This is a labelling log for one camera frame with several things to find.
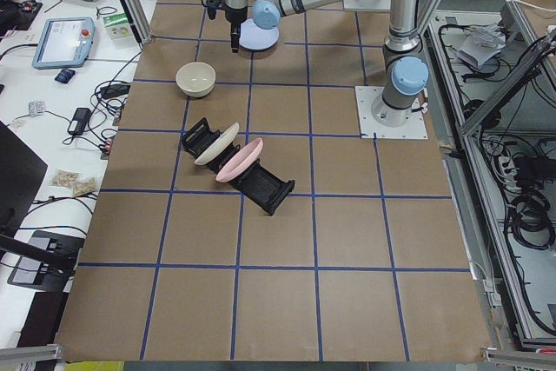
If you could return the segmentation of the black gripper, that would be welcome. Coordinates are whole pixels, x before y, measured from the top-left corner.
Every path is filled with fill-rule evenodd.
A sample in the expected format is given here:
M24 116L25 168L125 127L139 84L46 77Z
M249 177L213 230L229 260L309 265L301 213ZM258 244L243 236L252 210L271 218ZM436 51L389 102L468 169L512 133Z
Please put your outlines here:
M233 53L237 53L240 49L241 28L242 24L248 19L248 7L240 9L227 6L225 17L230 23L230 45Z

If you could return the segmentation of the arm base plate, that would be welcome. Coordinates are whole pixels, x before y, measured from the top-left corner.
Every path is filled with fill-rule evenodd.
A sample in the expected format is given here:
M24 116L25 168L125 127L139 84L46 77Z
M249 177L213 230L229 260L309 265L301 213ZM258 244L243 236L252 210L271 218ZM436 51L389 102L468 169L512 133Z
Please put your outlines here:
M355 98L363 139L426 140L427 128L419 100L403 110L392 109L383 101L381 86L356 86Z
M344 0L344 10L388 13L391 0Z

